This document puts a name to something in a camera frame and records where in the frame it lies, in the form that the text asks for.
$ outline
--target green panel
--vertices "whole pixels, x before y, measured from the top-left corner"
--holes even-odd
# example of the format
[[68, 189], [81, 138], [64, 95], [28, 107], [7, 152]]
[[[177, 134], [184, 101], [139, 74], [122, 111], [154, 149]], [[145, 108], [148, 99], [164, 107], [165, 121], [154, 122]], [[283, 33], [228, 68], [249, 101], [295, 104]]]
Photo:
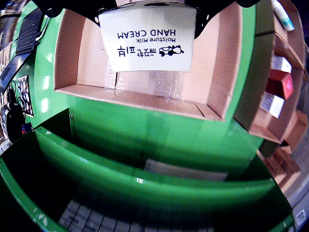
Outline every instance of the green panel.
[[237, 106], [234, 118], [247, 130], [259, 108], [261, 96], [265, 91], [268, 72], [273, 54], [274, 34], [255, 38], [254, 51], [246, 84]]
[[[7, 166], [0, 158], [0, 172], [1, 177], [5, 181], [7, 187], [15, 197], [16, 201], [24, 209], [24, 211], [29, 215], [34, 223], [36, 223], [43, 231], [51, 232], [64, 232], [64, 230], [59, 224], [55, 223], [45, 212], [43, 212], [33, 201], [29, 198], [18, 183], [15, 181]], [[24, 228], [24, 225], [19, 224], [20, 229]]]
[[155, 175], [95, 155], [45, 128], [36, 129], [36, 135], [41, 151], [55, 167], [106, 198], [139, 208], [163, 207], [187, 213], [230, 211], [254, 204], [276, 186], [272, 179], [215, 182]]
[[282, 222], [280, 222], [276, 227], [271, 229], [269, 232], [286, 232], [291, 226], [294, 225], [293, 215], [289, 215]]
[[256, 4], [256, 15], [256, 35], [275, 32], [271, 0], [260, 0]]

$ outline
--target tiled floor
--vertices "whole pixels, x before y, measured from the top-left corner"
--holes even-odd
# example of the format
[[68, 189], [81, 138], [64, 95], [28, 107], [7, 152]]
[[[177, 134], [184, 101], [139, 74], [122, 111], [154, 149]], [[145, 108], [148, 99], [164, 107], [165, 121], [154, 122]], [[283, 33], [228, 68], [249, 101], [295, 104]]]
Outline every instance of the tiled floor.
[[[70, 232], [189, 232], [180, 229], [143, 226], [103, 215], [71, 200], [59, 220]], [[211, 232], [213, 228], [200, 228], [190, 232]]]

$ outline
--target plastic wrap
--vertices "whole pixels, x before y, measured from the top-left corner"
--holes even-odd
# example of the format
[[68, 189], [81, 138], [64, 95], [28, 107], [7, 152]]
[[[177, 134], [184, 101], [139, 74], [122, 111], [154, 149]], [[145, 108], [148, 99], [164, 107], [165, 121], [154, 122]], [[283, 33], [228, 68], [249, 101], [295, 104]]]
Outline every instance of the plastic wrap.
[[182, 72], [120, 72], [115, 89], [129, 90], [172, 99], [182, 99]]
[[114, 72], [110, 65], [110, 60], [107, 60], [106, 75], [105, 75], [105, 85], [106, 88], [115, 88], [117, 73]]

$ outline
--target green display stand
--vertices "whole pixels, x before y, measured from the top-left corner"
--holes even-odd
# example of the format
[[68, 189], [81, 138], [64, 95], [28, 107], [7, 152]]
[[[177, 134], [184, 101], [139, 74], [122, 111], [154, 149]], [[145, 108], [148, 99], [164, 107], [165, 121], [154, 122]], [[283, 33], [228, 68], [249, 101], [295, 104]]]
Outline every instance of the green display stand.
[[[33, 2], [25, 6], [17, 28], [35, 7]], [[186, 215], [188, 225], [194, 220], [197, 229], [211, 226], [215, 231], [286, 231], [293, 225], [286, 198], [256, 155], [263, 139], [233, 119], [253, 52], [255, 7], [243, 8], [239, 74], [224, 122], [54, 92], [62, 16], [50, 20], [36, 55], [15, 77], [29, 75], [34, 117], [27, 121], [35, 129], [0, 158], [10, 192], [41, 229], [63, 231], [57, 222], [72, 198], [117, 217], [111, 209], [115, 204], [123, 209], [121, 217], [130, 212], [142, 224], [156, 223], [156, 217], [145, 215], [159, 211]], [[228, 178], [219, 182], [153, 174], [143, 170], [147, 159], [224, 172]]]

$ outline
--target cardboard box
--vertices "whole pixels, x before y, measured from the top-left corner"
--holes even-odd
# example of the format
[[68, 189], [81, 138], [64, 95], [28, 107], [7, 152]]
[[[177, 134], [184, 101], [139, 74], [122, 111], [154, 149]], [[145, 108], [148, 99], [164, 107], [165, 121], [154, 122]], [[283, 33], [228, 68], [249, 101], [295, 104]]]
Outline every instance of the cardboard box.
[[266, 92], [287, 100], [294, 92], [291, 74], [279, 70], [270, 70]]
[[221, 11], [209, 22], [205, 33], [195, 39], [191, 72], [182, 74], [183, 95], [177, 99], [157, 96], [148, 87], [153, 81], [149, 72], [118, 73], [118, 80], [130, 83], [124, 89], [116, 81], [114, 89], [107, 86], [108, 57], [99, 37], [98, 26], [65, 10], [56, 45], [55, 91], [182, 116], [224, 120], [242, 48], [242, 9], [238, 4]]
[[[274, 15], [271, 1], [256, 4], [256, 30], [251, 65], [234, 118], [251, 134], [281, 144], [296, 110], [304, 78], [305, 43], [299, 13], [289, 0], [279, 0], [295, 30], [286, 32]], [[282, 56], [292, 65], [294, 92], [285, 101], [280, 117], [275, 118], [259, 105], [267, 86], [273, 55]]]
[[0, 51], [0, 74], [10, 62], [11, 47], [12, 43], [9, 43], [9, 45]]
[[272, 57], [271, 69], [280, 70], [283, 72], [291, 73], [292, 66], [284, 57], [278, 57], [274, 55]]

